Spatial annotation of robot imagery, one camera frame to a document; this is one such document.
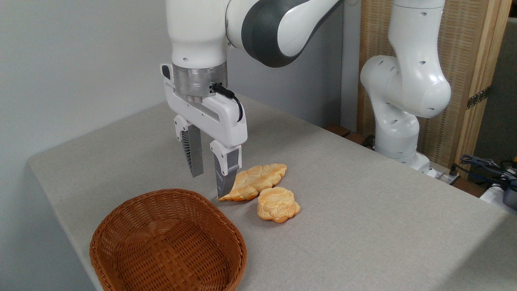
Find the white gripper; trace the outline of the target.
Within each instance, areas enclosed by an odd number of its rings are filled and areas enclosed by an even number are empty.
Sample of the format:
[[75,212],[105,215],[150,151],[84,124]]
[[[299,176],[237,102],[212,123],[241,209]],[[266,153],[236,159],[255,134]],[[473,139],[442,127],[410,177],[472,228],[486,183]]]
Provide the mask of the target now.
[[238,103],[222,94],[191,101],[176,90],[171,64],[161,64],[167,103],[176,114],[176,138],[181,142],[192,177],[204,173],[201,130],[214,141],[210,149],[214,155],[217,198],[229,194],[237,171],[242,167],[242,146],[248,138],[244,111]]

